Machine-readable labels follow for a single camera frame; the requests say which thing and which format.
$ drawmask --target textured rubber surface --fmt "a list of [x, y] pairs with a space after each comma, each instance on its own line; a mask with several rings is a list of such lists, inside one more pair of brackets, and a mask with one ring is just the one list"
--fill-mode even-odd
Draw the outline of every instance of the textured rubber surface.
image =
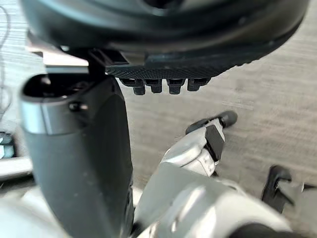
[[163, 60], [153, 60], [144, 66], [120, 65], [109, 66], [106, 72], [124, 79], [182, 79], [210, 78], [220, 75], [234, 66], [241, 66], [258, 60], [282, 46], [298, 29], [297, 25], [283, 37], [258, 45], [240, 46], [227, 49], [192, 52], [186, 57], [168, 55]]

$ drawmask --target silver metal part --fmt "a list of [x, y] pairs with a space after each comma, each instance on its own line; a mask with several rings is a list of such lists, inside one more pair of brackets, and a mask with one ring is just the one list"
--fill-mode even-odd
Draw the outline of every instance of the silver metal part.
[[269, 206], [239, 189], [171, 163], [160, 164], [140, 199], [133, 238], [227, 238], [248, 223], [291, 231]]
[[182, 167], [196, 159], [207, 143], [206, 128], [199, 128], [181, 138], [165, 153], [162, 162]]
[[33, 165], [27, 157], [0, 160], [0, 179], [7, 180], [32, 173]]
[[[219, 119], [210, 121], [206, 126], [215, 125], [224, 141]], [[187, 170], [210, 177], [215, 170], [215, 162], [205, 149], [206, 126], [199, 128], [180, 139], [164, 155], [161, 163], [172, 163]]]

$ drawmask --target cable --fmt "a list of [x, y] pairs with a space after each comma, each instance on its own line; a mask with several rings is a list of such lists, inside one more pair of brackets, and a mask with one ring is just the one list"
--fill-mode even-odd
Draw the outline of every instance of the cable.
[[[0, 5], [0, 9], [4, 12], [5, 17], [6, 17], [6, 31], [4, 33], [3, 38], [0, 41], [0, 122], [2, 121], [2, 118], [4, 114], [8, 111], [12, 104], [12, 92], [11, 90], [5, 86], [5, 66], [4, 66], [4, 60], [2, 57], [2, 47], [5, 44], [6, 40], [8, 39], [10, 29], [11, 29], [11, 21], [10, 21], [10, 15], [8, 14], [7, 10]], [[4, 91], [7, 93], [8, 97], [8, 103], [6, 106], [3, 106], [3, 96], [4, 96]]]

